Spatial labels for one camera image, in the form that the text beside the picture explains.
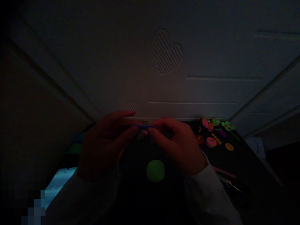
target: white sleeve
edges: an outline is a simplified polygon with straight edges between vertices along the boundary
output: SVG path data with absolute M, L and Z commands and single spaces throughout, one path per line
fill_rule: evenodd
M 88 183 L 77 171 L 52 200 L 46 210 L 46 224 L 98 224 L 117 198 L 120 174 Z
M 185 177 L 187 204 L 195 220 L 201 224 L 243 224 L 207 157 L 206 161 L 204 170 Z

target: right hand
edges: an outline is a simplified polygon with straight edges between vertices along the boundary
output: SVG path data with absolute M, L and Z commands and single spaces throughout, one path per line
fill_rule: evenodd
M 200 173 L 207 162 L 197 139 L 189 125 L 168 117 L 153 121 L 150 125 L 161 129 L 163 126 L 172 130 L 170 140 L 155 128 L 148 128 L 152 140 L 161 147 L 170 158 L 188 175 Z

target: orange clay piece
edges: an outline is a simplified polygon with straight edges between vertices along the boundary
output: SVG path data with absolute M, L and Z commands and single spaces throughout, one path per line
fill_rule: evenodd
M 233 150 L 234 150 L 233 146 L 232 146 L 231 144 L 229 144 L 229 143 L 226 143 L 226 144 L 225 144 L 225 147 L 226 147 L 228 150 L 230 150 L 230 151 L 233 151 Z
M 216 142 L 218 143 L 218 145 L 222 144 L 222 142 L 213 133 L 210 133 L 210 135 L 216 140 Z
M 208 130 L 208 132 L 212 132 L 212 130 L 213 130 L 213 123 L 209 122 L 207 130 Z

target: white door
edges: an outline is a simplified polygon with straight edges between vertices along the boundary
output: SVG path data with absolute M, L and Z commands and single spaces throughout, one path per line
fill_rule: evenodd
M 226 120 L 300 54 L 297 1 L 110 2 L 21 12 L 102 114 Z

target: heart emboss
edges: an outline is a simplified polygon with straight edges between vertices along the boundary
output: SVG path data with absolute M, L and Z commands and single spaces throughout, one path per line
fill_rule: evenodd
M 166 74 L 175 69 L 183 57 L 183 48 L 180 44 L 171 46 L 168 32 L 160 29 L 154 36 L 154 56 L 159 74 Z
M 134 102 L 128 102 L 126 98 L 118 97 L 118 103 L 121 109 L 128 111 L 136 111 L 138 106 Z

